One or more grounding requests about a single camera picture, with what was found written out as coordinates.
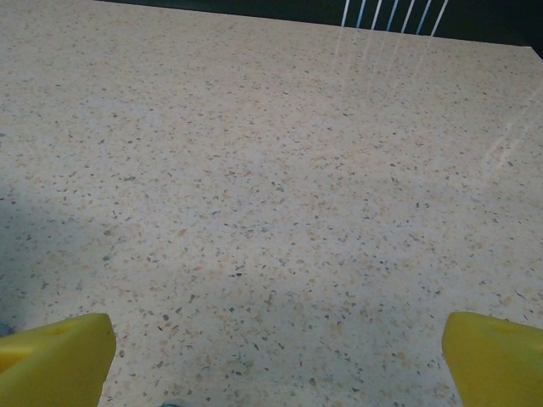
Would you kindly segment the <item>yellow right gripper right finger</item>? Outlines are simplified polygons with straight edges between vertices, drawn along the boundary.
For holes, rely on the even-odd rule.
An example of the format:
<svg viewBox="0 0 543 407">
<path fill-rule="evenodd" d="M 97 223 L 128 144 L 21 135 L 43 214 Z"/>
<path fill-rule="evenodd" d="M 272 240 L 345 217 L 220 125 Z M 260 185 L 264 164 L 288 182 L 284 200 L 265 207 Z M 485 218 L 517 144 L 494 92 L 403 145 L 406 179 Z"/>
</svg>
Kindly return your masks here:
<svg viewBox="0 0 543 407">
<path fill-rule="evenodd" d="M 442 350 L 463 407 L 543 407 L 543 329 L 455 312 Z"/>
</svg>

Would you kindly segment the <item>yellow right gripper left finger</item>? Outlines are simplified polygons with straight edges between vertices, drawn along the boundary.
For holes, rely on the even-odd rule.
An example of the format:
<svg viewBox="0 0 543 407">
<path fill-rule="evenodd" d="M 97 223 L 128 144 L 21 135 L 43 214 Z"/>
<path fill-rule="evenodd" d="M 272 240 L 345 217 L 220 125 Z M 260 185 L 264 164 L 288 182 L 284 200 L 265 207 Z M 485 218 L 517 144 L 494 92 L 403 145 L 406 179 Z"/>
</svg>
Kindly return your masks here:
<svg viewBox="0 0 543 407">
<path fill-rule="evenodd" d="M 106 314 L 0 337 L 0 407 L 98 407 L 115 351 Z"/>
</svg>

